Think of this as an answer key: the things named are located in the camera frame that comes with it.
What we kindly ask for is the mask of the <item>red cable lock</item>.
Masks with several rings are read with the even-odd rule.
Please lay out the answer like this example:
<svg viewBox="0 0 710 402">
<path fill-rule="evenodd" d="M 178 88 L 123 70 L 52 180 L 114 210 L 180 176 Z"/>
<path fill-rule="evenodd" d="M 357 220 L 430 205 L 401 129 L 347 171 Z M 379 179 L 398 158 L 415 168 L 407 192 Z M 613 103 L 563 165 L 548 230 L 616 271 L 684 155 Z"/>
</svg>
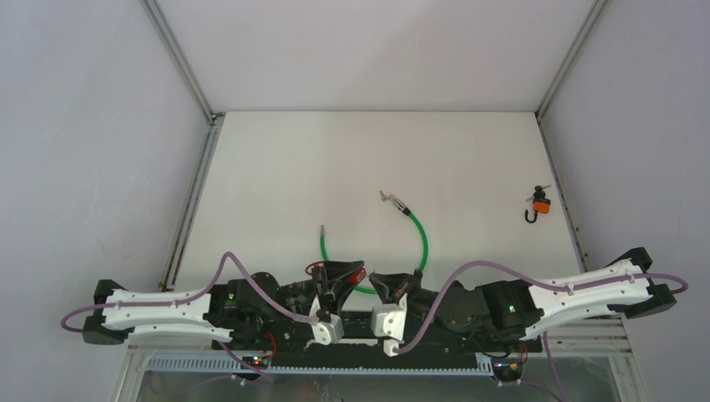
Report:
<svg viewBox="0 0 710 402">
<path fill-rule="evenodd" d="M 308 265 L 304 272 L 311 276 L 320 272 L 327 281 L 345 281 L 346 283 L 358 285 L 367 276 L 367 271 L 363 260 L 355 261 L 334 261 L 321 260 Z"/>
</svg>

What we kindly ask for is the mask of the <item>green cable lock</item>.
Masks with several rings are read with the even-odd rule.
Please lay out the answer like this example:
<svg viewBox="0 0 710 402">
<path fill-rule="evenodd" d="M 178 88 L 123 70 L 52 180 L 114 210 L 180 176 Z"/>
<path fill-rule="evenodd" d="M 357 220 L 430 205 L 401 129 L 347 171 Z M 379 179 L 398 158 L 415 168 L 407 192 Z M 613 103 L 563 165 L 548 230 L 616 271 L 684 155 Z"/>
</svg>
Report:
<svg viewBox="0 0 710 402">
<path fill-rule="evenodd" d="M 425 231 L 424 226 L 420 222 L 419 218 L 412 212 L 411 208 L 399 197 L 398 202 L 396 204 L 392 204 L 390 202 L 385 202 L 385 203 L 390 203 L 394 206 L 394 208 L 402 214 L 404 217 L 406 217 L 416 228 L 420 240 L 421 240 L 421 257 L 419 260 L 418 266 L 415 268 L 415 272 L 419 274 L 423 274 L 426 270 L 426 266 L 429 261 L 429 256 L 430 256 L 430 244 L 429 244 L 429 239 L 428 235 Z M 321 260 L 330 260 L 329 254 L 327 252 L 327 230 L 326 226 L 322 224 L 319 229 L 319 251 L 320 251 L 320 256 Z"/>
</svg>

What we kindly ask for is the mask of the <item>silver key bunch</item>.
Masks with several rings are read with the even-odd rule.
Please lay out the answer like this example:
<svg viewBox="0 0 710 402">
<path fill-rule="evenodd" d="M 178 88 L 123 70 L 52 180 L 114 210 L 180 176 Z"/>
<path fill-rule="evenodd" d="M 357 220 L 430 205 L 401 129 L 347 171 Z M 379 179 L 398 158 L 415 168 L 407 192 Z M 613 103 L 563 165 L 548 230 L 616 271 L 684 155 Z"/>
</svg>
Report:
<svg viewBox="0 0 710 402">
<path fill-rule="evenodd" d="M 398 198 L 394 194 L 385 193 L 384 191 L 380 190 L 379 195 L 383 202 L 390 202 L 392 204 L 396 204 L 398 202 Z"/>
</svg>

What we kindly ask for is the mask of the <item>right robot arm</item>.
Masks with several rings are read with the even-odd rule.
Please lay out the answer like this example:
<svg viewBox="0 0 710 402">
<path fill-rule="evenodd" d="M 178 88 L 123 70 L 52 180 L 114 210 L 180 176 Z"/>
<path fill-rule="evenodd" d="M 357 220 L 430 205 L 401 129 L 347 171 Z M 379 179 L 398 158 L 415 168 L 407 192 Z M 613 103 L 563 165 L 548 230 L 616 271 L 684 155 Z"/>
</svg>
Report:
<svg viewBox="0 0 710 402">
<path fill-rule="evenodd" d="M 607 266 L 576 276 L 534 279 L 485 260 L 457 269 L 439 291 L 423 288 L 421 272 L 376 274 L 369 281 L 381 306 L 373 309 L 373 333 L 389 356 L 408 353 L 434 329 L 478 348 L 508 350 L 545 332 L 591 317 L 628 319 L 669 310 L 688 284 L 652 273 L 643 247 Z"/>
</svg>

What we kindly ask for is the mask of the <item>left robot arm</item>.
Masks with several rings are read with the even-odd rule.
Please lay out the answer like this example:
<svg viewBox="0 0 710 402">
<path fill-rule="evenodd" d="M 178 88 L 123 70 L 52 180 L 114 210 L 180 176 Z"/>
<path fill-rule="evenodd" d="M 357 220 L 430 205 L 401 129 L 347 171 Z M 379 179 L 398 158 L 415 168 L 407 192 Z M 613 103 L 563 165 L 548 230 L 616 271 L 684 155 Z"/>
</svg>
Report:
<svg viewBox="0 0 710 402">
<path fill-rule="evenodd" d="M 117 345 L 147 336 L 205 338 L 214 348 L 287 350 L 309 342 L 338 343 L 345 335 L 345 301 L 366 277 L 363 261 L 318 262 L 304 281 L 281 285 L 268 272 L 213 285 L 206 291 L 138 293 L 98 282 L 85 343 Z"/>
</svg>

